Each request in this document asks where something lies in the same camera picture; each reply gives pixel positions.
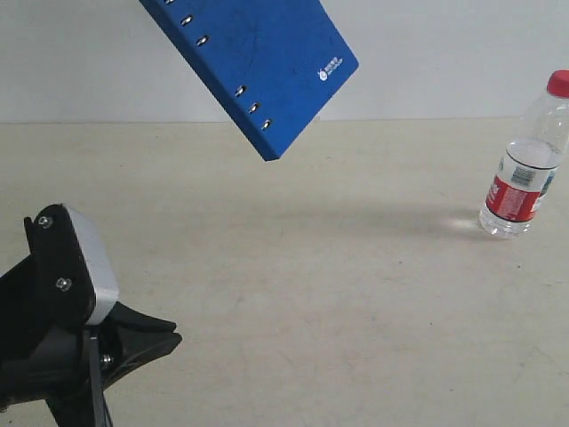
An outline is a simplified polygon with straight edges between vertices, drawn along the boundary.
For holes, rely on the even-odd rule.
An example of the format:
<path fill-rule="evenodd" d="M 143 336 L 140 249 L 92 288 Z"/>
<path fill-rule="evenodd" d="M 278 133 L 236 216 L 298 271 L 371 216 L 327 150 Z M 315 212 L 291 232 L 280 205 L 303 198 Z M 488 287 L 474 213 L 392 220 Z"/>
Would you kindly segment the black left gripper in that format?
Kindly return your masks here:
<path fill-rule="evenodd" d="M 86 323 L 66 328 L 47 318 L 42 282 L 31 256 L 1 277 L 1 408 L 46 402 L 60 426 L 112 424 L 104 390 L 157 359 L 170 355 L 182 337 L 169 320 L 140 313 L 118 300 L 116 276 L 106 261 L 88 261 L 95 309 Z M 101 343 L 104 316 L 119 327 Z"/>

